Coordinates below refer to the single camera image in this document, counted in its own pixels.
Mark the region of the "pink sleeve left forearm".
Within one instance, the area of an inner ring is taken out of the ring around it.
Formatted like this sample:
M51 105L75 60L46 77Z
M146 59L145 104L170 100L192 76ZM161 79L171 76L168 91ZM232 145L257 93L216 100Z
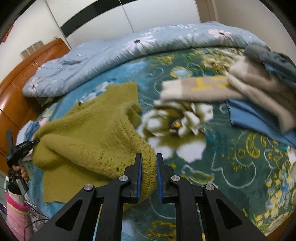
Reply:
M29 240L34 234L30 207L21 195L6 192L6 223L18 240Z

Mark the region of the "person left hand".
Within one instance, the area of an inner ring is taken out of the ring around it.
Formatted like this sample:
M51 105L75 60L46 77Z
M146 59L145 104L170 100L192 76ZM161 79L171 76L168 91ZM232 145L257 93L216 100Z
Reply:
M28 182L29 181L29 175L25 169L25 167L20 167L20 166L15 166L13 165L13 169L16 171L16 172L19 172L21 174L21 177L26 181Z

